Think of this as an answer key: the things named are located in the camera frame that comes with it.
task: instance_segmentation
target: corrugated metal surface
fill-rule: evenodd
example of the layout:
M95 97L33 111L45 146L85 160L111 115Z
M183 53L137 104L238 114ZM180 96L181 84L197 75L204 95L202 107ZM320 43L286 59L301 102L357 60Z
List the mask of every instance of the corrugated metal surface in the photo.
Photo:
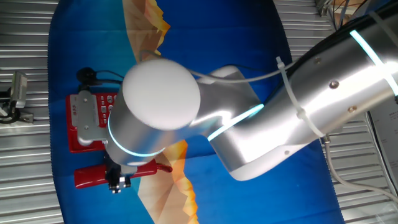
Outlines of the corrugated metal surface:
M274 2L294 60L333 32L314 1ZM56 0L0 0L0 90L9 87L14 70L27 73L26 110L35 118L33 126L0 124L0 223L63 223L51 173L47 107L47 38L56 5ZM364 115L331 138L333 161L344 178L389 188ZM374 223L390 203L379 194L334 183L347 223Z
M0 0L0 90L29 75L33 125L0 124L0 223L63 223L50 160L47 38L57 1Z
M315 1L274 2L285 28L293 60L334 32L329 18L318 15ZM386 177L386 169L370 127L365 114L361 114L345 124L341 133L332 133L333 164L346 180L389 190L392 185ZM377 223L376 215L392 203L381 194L345 187L335 179L333 183L346 223Z

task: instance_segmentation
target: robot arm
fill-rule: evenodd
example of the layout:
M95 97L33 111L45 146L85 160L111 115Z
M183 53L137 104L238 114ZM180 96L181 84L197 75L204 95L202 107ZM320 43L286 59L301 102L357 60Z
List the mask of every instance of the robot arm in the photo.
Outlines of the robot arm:
M382 14L384 25L398 33L398 15ZM104 140L112 161L134 172L167 146L203 135L236 180L249 180L357 114L393 100L398 48L371 18L353 21L309 51L288 74L300 113L285 88L264 105L247 82L195 80L173 61L142 62L125 76L107 128L96 140ZM233 66L210 75L244 79ZM79 126L84 132L86 124ZM89 144L94 139L79 140Z

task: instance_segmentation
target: blue mat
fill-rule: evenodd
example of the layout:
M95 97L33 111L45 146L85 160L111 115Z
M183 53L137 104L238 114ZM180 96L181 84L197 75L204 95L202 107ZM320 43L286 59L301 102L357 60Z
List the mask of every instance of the blue mat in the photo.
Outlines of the blue mat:
M170 25L158 50L188 68L208 73L238 63L271 72L277 69L276 56L286 64L291 62L272 1L157 0L157 5ZM73 171L101 164L103 152L70 154L68 150L65 98L77 93L76 71L92 67L125 74L136 64L123 12L120 0L61 0L52 20L52 168L65 223L153 223L134 190L139 179L134 180L134 187L117 195L112 195L107 185L77 190ZM242 72L248 78L262 74ZM252 87L264 100L279 80L274 77ZM93 91L118 88L104 85ZM319 142L246 182L238 182L227 173L205 138L187 142L184 173L196 193L199 223L344 223Z

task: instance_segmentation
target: white cable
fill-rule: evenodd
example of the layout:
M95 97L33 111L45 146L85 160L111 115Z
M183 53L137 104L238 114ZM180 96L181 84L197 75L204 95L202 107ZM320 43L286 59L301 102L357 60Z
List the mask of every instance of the white cable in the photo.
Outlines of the white cable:
M340 182L341 184L347 186L347 187L352 187L352 188L357 188L357 189L362 189L362 190L371 190L374 192L378 192L380 194L384 194L385 196L391 198L391 200L393 200L395 203L398 203L398 198L395 197L394 195L392 195L389 192L386 192L385 190L382 190L380 188L377 187L373 187L373 186L369 186L369 185L364 185L364 184L353 184L350 183L348 181L343 180L336 172L335 168L333 167L333 164L331 162L331 156L330 156L330 140L327 140L327 138L323 138L324 143L325 143L325 151L326 151L326 160L328 162L329 165L329 169L331 174L333 175L333 177Z
M155 57L158 57L158 58L162 58L161 55L158 55L158 54L156 54L154 52L151 52L150 50L141 50L139 52L139 60L140 61L142 61L142 53L143 52L146 52L146 53L151 54L151 55L153 55ZM292 62L292 63L288 64L287 66L285 66L285 69L290 68L291 66L294 65L294 63L295 62ZM188 71L192 75L198 76L200 78L207 78L207 79L212 80L214 82L221 82L221 83L248 83L248 82L255 82L255 81L263 80L263 79L266 79L266 78L269 78L269 77L273 77L274 75L278 75L280 73L280 70L276 70L274 72L268 73L266 75L261 75L261 76L256 77L256 78L245 78L245 79L234 80L234 79L228 79L228 78L218 78L218 77L214 77L214 76L211 76L211 75L205 75L205 74L202 74L202 73L190 70L190 69L188 69Z
M398 37L396 34L391 30L389 26L380 18L378 14L375 12L370 12L369 15L376 21L376 23L380 26L382 30L387 34L388 37L393 41L393 43L398 47Z
M304 120L304 122L308 125L308 127L320 138L324 137L325 134L323 134L313 123L312 121L308 118L308 116L305 113L305 110L300 106L299 102L297 101L296 96L293 93L292 86L290 86L289 79L287 78L287 74L285 71L285 64L282 62L280 57L276 58L276 61L278 62L278 68L282 74L282 79L284 81L285 87L287 94L292 101L294 107L297 110L297 117Z

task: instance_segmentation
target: red handle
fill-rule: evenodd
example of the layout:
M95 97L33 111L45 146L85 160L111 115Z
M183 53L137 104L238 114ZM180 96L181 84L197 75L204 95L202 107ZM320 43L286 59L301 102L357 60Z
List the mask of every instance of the red handle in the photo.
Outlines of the red handle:
M146 175L154 175L157 173L158 164L153 159L145 165L139 166L137 172L130 177L143 177ZM105 164L85 167L75 170L75 187L83 189L86 187L93 187L99 184L106 184L108 181L105 179L106 166Z

